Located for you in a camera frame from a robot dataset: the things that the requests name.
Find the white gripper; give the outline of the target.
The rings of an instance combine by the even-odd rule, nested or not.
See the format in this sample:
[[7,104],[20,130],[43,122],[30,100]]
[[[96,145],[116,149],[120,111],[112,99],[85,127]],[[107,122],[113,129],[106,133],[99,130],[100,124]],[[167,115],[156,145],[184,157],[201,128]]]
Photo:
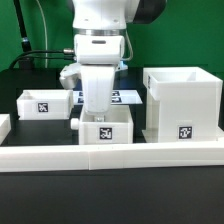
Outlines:
[[114,65],[72,63],[63,68],[59,80],[64,89],[73,89],[81,80],[85,112],[106,114],[111,105],[115,72]]

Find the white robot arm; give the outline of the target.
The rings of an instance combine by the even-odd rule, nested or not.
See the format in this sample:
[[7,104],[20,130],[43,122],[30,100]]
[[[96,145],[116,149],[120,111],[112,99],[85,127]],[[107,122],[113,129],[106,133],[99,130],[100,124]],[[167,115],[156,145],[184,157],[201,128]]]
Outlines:
[[105,115],[111,105],[115,72],[131,47],[126,25],[149,24],[167,0],[72,0],[74,62],[63,68],[60,81],[72,89],[82,82],[84,110]]

